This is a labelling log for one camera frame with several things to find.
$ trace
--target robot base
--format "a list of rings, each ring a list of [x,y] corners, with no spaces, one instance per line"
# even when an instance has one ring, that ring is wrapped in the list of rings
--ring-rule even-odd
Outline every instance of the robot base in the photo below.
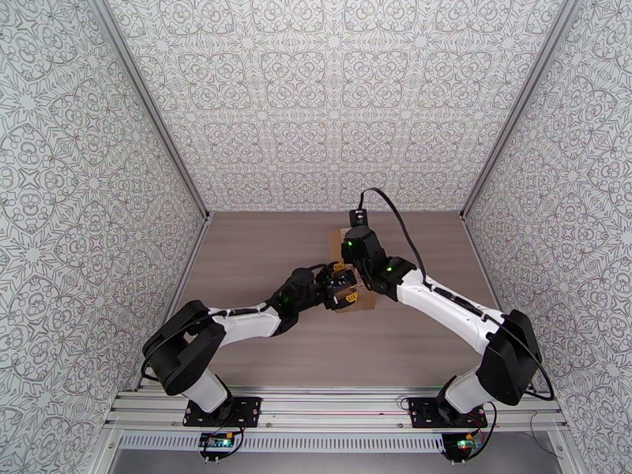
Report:
[[[204,412],[189,401],[182,425],[187,427],[256,427],[261,412],[260,397],[229,397],[213,412]]]
[[[460,414],[446,403],[439,404],[436,397],[408,397],[406,401],[412,426],[416,429],[457,427],[474,430],[487,427],[487,417],[482,407]]]

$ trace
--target cardboard box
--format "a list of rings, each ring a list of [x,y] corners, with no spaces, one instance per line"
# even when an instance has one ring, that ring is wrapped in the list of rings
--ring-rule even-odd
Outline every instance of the cardboard box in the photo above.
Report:
[[[349,228],[335,229],[333,231],[329,231],[329,260],[331,262],[342,262],[342,253],[340,252],[340,245],[342,244],[342,239],[344,239],[344,234],[349,230]],[[347,264],[347,269],[351,269],[353,271],[353,275],[358,280],[358,284],[356,284],[353,288],[349,288],[346,291],[342,291],[338,298],[341,296],[344,297],[347,294],[350,294],[353,289],[358,292],[358,300],[349,307],[345,307],[344,309],[337,310],[336,312],[352,312],[354,310],[372,310],[375,308],[375,292],[369,291],[362,282],[360,275],[356,268],[354,268],[351,264]]]

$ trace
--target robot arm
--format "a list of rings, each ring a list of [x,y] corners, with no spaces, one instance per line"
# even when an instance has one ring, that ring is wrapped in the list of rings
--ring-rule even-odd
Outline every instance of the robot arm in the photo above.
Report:
[[[317,275],[313,270],[321,268]],[[343,264],[299,268],[268,300],[239,309],[208,308],[195,300],[187,303],[143,346],[142,371],[151,367],[170,395],[183,394],[203,411],[213,412],[229,397],[228,387],[206,367],[217,349],[252,337],[272,337],[287,332],[303,310],[324,304],[332,310],[355,302],[352,271]]]
[[[450,379],[438,396],[448,420],[497,400],[516,405],[526,391],[540,351],[529,318],[504,314],[442,286],[399,257],[388,257],[369,229],[363,209],[351,211],[353,227],[342,244],[343,259],[358,270],[367,288],[414,307],[455,332],[483,356],[466,374]]]

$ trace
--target ventilation grille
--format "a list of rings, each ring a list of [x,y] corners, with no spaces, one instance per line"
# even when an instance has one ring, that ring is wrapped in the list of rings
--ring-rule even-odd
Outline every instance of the ventilation grille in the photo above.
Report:
[[[198,450],[200,431],[126,431],[128,450]],[[241,450],[264,453],[441,453],[440,434],[274,434],[246,431]]]

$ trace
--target ornate wall pattern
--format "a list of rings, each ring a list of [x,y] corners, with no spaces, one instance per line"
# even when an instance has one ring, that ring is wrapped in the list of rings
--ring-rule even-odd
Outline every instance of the ornate wall pattern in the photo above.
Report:
[[[632,472],[632,0],[584,0],[468,225],[590,472]]]
[[[0,18],[0,472],[83,472],[201,218],[85,0]]]
[[[560,1],[109,0],[211,210],[459,209]]]

